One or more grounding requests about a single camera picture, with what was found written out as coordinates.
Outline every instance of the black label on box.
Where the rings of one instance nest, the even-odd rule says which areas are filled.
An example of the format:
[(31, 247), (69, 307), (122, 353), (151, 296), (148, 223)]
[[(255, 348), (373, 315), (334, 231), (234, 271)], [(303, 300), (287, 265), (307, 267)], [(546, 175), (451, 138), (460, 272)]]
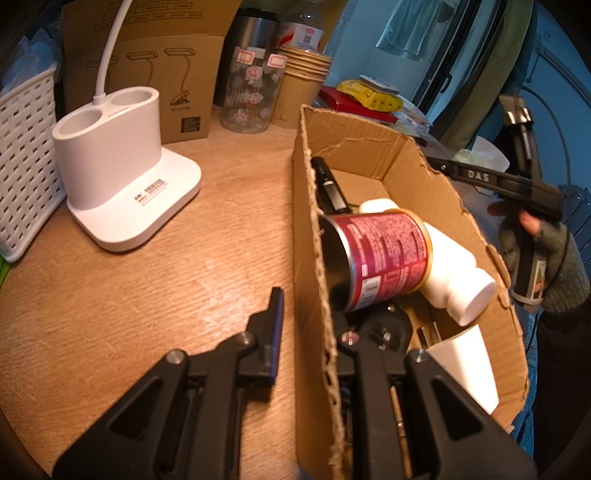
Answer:
[(181, 133), (187, 132), (199, 132), (201, 128), (201, 117), (200, 116), (188, 116), (181, 118)]

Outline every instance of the red book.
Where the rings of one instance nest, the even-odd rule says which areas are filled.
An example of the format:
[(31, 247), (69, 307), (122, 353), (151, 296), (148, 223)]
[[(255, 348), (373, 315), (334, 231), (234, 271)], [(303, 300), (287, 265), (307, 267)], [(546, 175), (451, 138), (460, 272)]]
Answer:
[(395, 124), (398, 120), (392, 113), (375, 112), (369, 108), (365, 108), (353, 97), (350, 97), (346, 93), (338, 92), (334, 87), (322, 87), (318, 96), (322, 98), (330, 108), (337, 112), (352, 113), (354, 115), (364, 116), (390, 124)]

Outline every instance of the white plastic basket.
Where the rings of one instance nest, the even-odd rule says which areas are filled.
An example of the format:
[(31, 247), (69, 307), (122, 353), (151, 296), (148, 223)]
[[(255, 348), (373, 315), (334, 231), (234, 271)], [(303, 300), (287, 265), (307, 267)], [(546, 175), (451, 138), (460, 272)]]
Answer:
[(0, 255), (18, 260), (66, 197), (53, 155), (53, 73), (0, 98)]

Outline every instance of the person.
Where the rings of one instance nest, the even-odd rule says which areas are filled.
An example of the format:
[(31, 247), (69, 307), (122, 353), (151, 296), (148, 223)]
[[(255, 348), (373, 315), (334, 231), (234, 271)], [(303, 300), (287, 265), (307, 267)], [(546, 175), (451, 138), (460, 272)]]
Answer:
[[(508, 202), (494, 203), (488, 210), (506, 216), (499, 227), (499, 246), (509, 272), (517, 269), (521, 237), (531, 235), (547, 251), (545, 277), (552, 282), (563, 258), (566, 227), (517, 211)], [(570, 235), (558, 277), (544, 291), (537, 326), (534, 460), (540, 474), (547, 472), (550, 478), (591, 478), (590, 291)]]

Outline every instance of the black lid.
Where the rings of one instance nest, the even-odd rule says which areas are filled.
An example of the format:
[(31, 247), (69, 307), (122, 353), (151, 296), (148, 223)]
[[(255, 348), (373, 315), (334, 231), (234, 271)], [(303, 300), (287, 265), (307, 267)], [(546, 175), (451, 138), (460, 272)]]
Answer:
[(253, 8), (253, 7), (246, 7), (246, 8), (239, 8), (238, 13), (236, 13), (237, 17), (255, 17), (255, 18), (264, 18), (265, 20), (272, 20), (274, 22), (277, 21), (277, 14), (273, 12), (267, 12), (265, 10), (261, 10), (260, 8)]

